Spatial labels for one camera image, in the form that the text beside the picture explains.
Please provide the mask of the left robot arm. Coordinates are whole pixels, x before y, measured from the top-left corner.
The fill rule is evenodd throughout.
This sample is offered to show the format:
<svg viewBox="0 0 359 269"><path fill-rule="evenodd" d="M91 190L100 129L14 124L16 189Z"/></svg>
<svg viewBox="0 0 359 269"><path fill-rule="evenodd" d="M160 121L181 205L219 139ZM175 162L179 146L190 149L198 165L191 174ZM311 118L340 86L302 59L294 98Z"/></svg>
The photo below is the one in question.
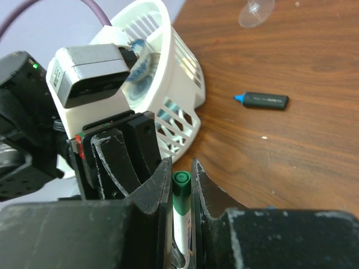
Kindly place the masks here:
<svg viewBox="0 0 359 269"><path fill-rule="evenodd" d="M116 45L59 50L48 68L25 51L1 59L1 201L32 194L74 170L74 199L123 199L162 158L154 116L121 91L137 61Z"/></svg>

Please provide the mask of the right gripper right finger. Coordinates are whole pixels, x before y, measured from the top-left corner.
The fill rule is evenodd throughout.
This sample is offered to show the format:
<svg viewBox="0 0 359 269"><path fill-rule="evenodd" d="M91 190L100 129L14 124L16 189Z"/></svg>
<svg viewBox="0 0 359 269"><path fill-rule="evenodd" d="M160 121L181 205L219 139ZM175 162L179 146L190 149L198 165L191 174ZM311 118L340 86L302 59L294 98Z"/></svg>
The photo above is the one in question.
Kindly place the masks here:
<svg viewBox="0 0 359 269"><path fill-rule="evenodd" d="M244 268L234 227L237 202L208 176L199 159L191 164L192 252L195 268Z"/></svg>

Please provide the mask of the white pen dark green end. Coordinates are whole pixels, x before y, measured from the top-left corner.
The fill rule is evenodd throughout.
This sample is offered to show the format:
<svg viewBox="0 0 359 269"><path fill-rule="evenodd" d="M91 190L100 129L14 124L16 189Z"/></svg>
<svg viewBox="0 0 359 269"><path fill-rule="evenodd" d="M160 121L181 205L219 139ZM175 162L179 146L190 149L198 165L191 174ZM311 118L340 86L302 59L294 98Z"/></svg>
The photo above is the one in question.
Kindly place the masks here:
<svg viewBox="0 0 359 269"><path fill-rule="evenodd" d="M177 171L173 184L172 268L188 268L191 256L191 174Z"/></svg>

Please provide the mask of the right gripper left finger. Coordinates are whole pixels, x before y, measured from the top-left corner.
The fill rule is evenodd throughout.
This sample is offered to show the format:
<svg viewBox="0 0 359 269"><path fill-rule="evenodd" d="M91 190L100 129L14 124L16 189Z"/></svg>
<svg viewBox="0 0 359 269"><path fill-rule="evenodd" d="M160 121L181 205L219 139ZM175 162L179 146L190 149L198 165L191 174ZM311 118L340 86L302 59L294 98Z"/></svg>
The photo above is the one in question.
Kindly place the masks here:
<svg viewBox="0 0 359 269"><path fill-rule="evenodd" d="M134 204L127 257L129 268L171 268L172 159L164 158L153 175L131 195Z"/></svg>

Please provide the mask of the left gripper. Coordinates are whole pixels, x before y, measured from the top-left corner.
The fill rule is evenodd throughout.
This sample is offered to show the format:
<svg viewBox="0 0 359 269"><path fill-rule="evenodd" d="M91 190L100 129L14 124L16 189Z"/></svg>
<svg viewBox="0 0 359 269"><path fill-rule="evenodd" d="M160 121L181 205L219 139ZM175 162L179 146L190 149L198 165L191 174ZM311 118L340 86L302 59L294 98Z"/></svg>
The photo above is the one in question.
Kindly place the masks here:
<svg viewBox="0 0 359 269"><path fill-rule="evenodd" d="M88 124L68 140L82 200L121 200L149 179L162 158L153 112L132 110Z"/></svg>

